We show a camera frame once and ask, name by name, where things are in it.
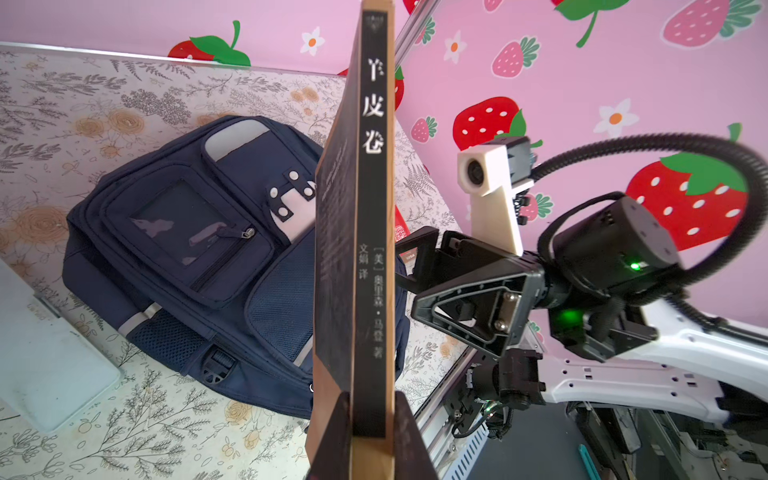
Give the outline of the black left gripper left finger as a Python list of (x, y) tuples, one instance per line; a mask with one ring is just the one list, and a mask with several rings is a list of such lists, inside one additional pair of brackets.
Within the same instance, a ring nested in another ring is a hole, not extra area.
[(327, 405), (314, 404), (308, 439), (313, 441), (314, 454), (306, 479), (350, 478), (350, 394), (341, 392), (329, 410)]

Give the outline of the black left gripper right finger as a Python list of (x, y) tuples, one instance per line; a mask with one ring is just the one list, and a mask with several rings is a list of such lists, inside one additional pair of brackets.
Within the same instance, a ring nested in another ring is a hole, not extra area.
[(395, 392), (394, 405), (394, 479), (437, 480), (436, 470), (404, 393)]

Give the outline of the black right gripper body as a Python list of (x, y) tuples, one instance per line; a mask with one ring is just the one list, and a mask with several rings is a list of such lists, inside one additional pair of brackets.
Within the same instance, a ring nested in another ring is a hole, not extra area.
[(530, 312), (546, 297), (546, 270), (521, 256), (456, 231), (422, 227), (395, 244), (414, 250), (396, 285), (414, 295), (410, 317), (495, 359), (518, 344)]

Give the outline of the brown black scroll book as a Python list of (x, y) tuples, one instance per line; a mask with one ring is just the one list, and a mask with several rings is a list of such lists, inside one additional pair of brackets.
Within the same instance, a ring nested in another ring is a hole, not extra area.
[(316, 171), (314, 404), (350, 394), (349, 479), (394, 477), (394, 70), (394, 6), (365, 1)]

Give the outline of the navy blue student backpack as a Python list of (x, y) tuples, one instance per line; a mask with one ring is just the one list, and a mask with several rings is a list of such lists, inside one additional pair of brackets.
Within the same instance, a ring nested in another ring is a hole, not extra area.
[(322, 154), (290, 125), (226, 116), (126, 163), (68, 214), (65, 286), (167, 368), (308, 418)]

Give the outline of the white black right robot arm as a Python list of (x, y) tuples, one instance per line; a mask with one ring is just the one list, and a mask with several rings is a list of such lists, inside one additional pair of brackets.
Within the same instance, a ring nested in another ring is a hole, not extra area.
[(397, 285), (414, 296), (413, 319), (473, 348), (466, 380), (443, 399), (456, 436), (481, 426), (503, 436), (512, 414), (551, 403), (544, 355), (520, 343), (530, 313), (548, 313), (551, 336), (573, 355), (626, 357), (676, 367), (719, 384), (704, 419), (767, 441), (767, 337), (696, 310), (680, 293), (640, 295), (679, 270), (668, 232), (619, 192), (571, 228), (554, 222), (536, 251), (515, 254), (455, 231), (424, 227), (400, 240), (416, 262)]

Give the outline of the red stationery package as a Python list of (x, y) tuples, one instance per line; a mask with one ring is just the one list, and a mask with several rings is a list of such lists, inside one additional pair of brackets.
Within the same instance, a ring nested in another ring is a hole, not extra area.
[(395, 220), (395, 241), (399, 242), (410, 235), (410, 230), (398, 207), (395, 207), (395, 210), (394, 210), (394, 220)]

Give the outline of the light blue calculator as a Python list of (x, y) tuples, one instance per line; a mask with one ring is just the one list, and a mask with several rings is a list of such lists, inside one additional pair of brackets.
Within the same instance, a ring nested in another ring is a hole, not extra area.
[(113, 365), (10, 266), (1, 264), (1, 400), (52, 433), (121, 378)]

